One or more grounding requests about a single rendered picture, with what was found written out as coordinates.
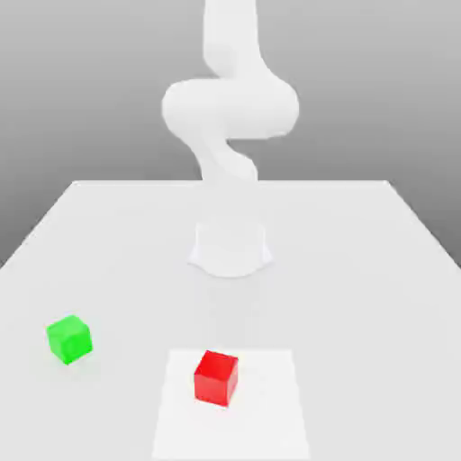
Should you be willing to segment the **small green cube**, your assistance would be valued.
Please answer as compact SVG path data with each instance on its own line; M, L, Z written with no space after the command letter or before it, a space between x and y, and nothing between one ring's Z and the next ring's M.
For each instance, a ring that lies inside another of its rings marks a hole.
M89 327L76 315L69 315L46 328L51 352L69 365L93 350Z

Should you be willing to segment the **small red cube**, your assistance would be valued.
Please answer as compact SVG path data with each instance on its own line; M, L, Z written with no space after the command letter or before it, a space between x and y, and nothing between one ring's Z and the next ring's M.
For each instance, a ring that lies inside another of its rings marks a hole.
M194 371L194 397L228 407L239 379L239 359L206 350Z

